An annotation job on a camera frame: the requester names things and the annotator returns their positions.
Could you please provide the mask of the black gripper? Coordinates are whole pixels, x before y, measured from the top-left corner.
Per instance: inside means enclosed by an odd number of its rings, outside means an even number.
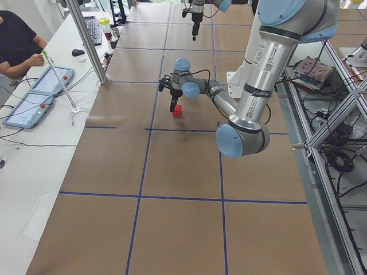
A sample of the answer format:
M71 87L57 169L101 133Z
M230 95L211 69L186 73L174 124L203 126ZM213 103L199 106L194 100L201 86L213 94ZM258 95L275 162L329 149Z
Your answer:
M189 7L182 10L182 17L185 18L187 14L192 15L192 21L194 22L192 27L192 40L195 41L204 16L204 4L201 2L189 3Z
M172 98L170 101L170 112L175 111L175 106L177 105L178 98L182 96L182 91L174 87L174 82L171 76L164 76L158 81L158 90L162 92L165 88L169 90Z

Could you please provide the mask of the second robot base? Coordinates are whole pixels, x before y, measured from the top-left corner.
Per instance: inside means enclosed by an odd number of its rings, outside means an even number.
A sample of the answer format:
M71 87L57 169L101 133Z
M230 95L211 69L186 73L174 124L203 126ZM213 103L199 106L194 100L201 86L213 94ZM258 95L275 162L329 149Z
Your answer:
M366 68L366 38L361 42L360 46L353 48L340 47L339 51L342 54L342 60L350 66Z

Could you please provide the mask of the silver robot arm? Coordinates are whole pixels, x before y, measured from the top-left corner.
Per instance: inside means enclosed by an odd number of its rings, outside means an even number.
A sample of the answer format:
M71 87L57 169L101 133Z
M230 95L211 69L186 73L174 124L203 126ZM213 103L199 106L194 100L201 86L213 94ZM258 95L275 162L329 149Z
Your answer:
M182 10L182 17L185 18L188 14L192 16L192 40L195 41L198 36L198 32L200 29L200 24L203 20L204 16L204 7L205 4L211 4L217 8L218 11L226 12L232 1L230 0L213 0L213 1L205 1L205 0L193 0L188 1L189 6L185 6Z
M240 100L216 80L196 78L185 58L176 60L173 72L160 79L158 89L170 91L170 109L181 96L207 95L228 119L216 131L218 150L229 158L259 153L270 141L260 119L287 60L299 44L334 36L338 19L338 1L259 1L244 62L228 78L241 90Z

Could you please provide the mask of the person's hand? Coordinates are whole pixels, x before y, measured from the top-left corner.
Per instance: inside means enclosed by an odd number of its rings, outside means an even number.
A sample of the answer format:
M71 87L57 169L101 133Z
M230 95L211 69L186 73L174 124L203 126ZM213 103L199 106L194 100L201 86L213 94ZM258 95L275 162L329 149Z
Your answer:
M44 56L42 54L33 54L29 59L28 63L30 67L43 66L45 63Z

